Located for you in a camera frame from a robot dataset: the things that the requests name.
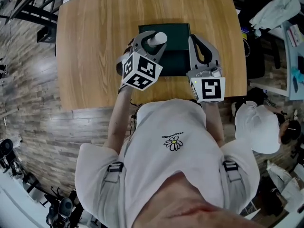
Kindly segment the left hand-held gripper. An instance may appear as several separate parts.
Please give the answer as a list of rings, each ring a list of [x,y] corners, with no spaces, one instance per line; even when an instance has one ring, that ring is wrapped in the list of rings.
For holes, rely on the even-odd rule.
[[[143,47],[143,42],[154,37],[155,34],[155,30],[140,33],[134,38],[132,46],[128,46],[124,54],[118,58],[116,72],[122,77],[120,91],[128,86],[144,91],[157,82],[163,69],[159,61],[167,43],[149,45],[148,52]]]

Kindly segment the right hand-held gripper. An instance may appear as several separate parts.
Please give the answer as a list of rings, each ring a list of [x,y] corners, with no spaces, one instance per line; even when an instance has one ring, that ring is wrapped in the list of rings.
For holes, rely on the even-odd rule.
[[[219,67],[218,50],[209,41],[194,34],[189,36],[188,44],[191,71],[186,75],[197,103],[223,101],[226,79],[222,75],[221,67]],[[199,69],[202,64],[216,66]]]

